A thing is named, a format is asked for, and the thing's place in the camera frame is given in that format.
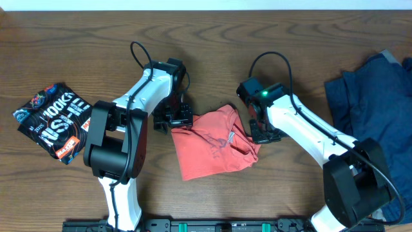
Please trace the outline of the red printed t-shirt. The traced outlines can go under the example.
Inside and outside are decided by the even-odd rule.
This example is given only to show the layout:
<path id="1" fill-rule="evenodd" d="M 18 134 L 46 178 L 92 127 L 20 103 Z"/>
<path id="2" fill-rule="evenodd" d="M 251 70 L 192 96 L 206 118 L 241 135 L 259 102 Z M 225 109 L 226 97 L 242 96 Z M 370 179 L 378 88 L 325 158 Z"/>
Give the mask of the red printed t-shirt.
<path id="1" fill-rule="evenodd" d="M 182 180 L 241 171 L 258 161 L 260 146 L 247 136 L 238 111 L 227 104 L 171 130 Z"/>

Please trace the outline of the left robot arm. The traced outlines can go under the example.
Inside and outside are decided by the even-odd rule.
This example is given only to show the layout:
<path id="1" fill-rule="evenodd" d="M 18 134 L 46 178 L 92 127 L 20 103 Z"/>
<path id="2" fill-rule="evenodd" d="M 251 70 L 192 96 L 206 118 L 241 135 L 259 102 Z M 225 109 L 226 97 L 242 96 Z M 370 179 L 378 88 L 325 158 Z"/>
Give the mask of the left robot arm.
<path id="1" fill-rule="evenodd" d="M 193 112 L 183 102 L 180 89 L 185 76 L 181 60 L 151 61 L 127 93 L 93 106 L 83 159 L 102 185 L 108 203 L 107 220 L 94 225 L 99 231 L 137 229 L 142 210 L 136 178 L 145 161 L 148 118 L 153 117 L 154 130 L 162 133 L 192 126 Z"/>

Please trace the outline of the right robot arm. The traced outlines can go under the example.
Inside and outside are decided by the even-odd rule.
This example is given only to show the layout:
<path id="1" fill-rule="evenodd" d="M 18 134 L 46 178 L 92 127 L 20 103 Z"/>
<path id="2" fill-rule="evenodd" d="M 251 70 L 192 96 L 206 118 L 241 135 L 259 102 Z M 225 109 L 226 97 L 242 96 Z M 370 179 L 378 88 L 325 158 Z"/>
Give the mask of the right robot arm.
<path id="1" fill-rule="evenodd" d="M 395 198 L 384 152 L 373 139 L 359 141 L 330 126 L 282 84 L 268 88 L 255 79 L 236 90 L 248 108 L 256 144 L 290 137 L 323 170 L 323 206 L 305 231 L 383 231 L 368 217 Z"/>

